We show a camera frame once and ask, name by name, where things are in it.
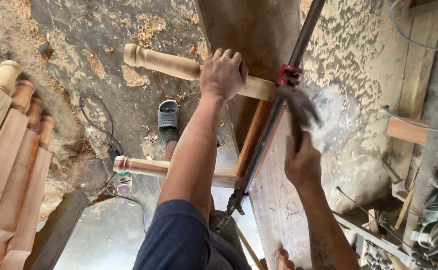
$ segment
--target concrete floor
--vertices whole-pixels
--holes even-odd
[[[213,188],[217,209],[225,209],[233,189]],[[146,229],[150,225],[154,208],[146,207]],[[244,204],[245,216],[234,214],[240,230],[258,258],[264,258],[256,220],[248,201]],[[113,198],[85,209],[71,239],[54,269],[75,270],[130,270],[142,242],[142,210],[129,201]],[[243,247],[252,269],[258,269],[246,248]]]

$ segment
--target gray slipper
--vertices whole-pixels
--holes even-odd
[[[162,142],[167,145],[171,141],[179,141],[179,106],[174,100],[166,100],[159,105],[157,127]]]

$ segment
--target right hand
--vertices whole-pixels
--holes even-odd
[[[284,169],[287,179],[298,191],[322,189],[321,152],[313,147],[309,132],[303,132],[299,153],[295,149],[294,137],[289,135]]]
[[[246,85],[248,73],[241,53],[219,48],[204,62],[199,78],[201,93],[214,93],[228,101]]]

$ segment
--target stacked wooden legs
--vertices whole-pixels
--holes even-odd
[[[22,269],[32,250],[51,160],[54,120],[41,118],[31,82],[16,83],[20,72],[14,61],[0,66],[0,269]]]

